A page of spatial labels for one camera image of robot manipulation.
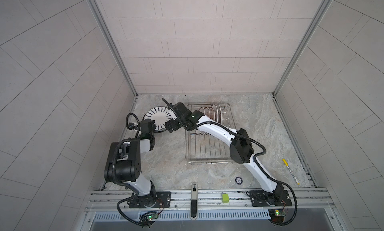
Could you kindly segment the blue striped white plate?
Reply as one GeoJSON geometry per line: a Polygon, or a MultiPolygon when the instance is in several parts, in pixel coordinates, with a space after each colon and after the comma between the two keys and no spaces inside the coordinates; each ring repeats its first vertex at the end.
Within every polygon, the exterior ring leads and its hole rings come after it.
{"type": "Polygon", "coordinates": [[[166,122],[170,120],[175,120],[176,116],[167,107],[157,106],[147,111],[144,114],[143,119],[150,119],[152,121],[155,121],[155,133],[162,133],[167,130],[165,125],[166,122]]]}

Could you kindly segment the red rimmed plate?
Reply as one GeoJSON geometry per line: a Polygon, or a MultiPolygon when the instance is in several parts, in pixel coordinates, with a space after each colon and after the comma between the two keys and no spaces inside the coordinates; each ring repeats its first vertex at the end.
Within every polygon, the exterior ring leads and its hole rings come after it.
{"type": "Polygon", "coordinates": [[[209,108],[210,110],[210,118],[215,122],[219,121],[219,109],[216,104],[212,104],[209,108]]]}
{"type": "Polygon", "coordinates": [[[216,108],[217,108],[217,123],[219,124],[222,124],[223,123],[223,114],[225,113],[225,109],[226,107],[225,106],[222,106],[220,104],[215,104],[216,105],[216,108]]]}

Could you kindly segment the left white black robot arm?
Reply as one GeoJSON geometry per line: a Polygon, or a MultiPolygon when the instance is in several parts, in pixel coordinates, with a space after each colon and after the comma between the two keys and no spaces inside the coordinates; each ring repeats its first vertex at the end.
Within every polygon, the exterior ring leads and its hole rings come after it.
{"type": "Polygon", "coordinates": [[[128,201],[131,208],[151,208],[157,202],[156,188],[141,175],[141,154],[155,146],[155,121],[144,119],[139,128],[137,138],[111,143],[104,179],[134,192],[133,200],[128,201]]]}

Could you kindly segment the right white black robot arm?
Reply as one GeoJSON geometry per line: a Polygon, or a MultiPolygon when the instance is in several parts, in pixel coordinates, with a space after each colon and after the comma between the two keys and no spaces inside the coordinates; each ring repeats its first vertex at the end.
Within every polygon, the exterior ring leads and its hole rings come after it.
{"type": "Polygon", "coordinates": [[[171,133],[184,128],[188,132],[195,130],[208,133],[230,147],[230,158],[240,165],[244,165],[254,178],[261,185],[266,194],[267,203],[271,206],[278,206],[285,194],[284,187],[287,187],[293,197],[295,208],[298,207],[297,197],[291,186],[273,178],[260,163],[258,156],[266,154],[266,148],[248,136],[244,129],[230,129],[212,120],[209,116],[200,111],[191,112],[183,103],[175,105],[162,101],[167,105],[173,119],[166,122],[166,129],[171,133]]]}

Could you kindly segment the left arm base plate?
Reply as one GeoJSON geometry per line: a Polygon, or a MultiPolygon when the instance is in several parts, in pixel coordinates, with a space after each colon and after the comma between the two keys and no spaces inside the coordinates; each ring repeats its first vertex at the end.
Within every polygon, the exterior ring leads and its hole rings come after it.
{"type": "Polygon", "coordinates": [[[171,192],[155,192],[144,196],[138,196],[127,201],[129,208],[169,208],[171,201],[171,192]]]}

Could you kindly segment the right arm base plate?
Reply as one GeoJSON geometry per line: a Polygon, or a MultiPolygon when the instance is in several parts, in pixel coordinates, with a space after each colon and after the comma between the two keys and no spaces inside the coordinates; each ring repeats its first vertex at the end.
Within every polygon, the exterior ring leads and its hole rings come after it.
{"type": "Polygon", "coordinates": [[[253,207],[282,207],[292,206],[290,193],[283,190],[281,194],[272,194],[261,191],[247,191],[246,195],[251,199],[253,207]]]}

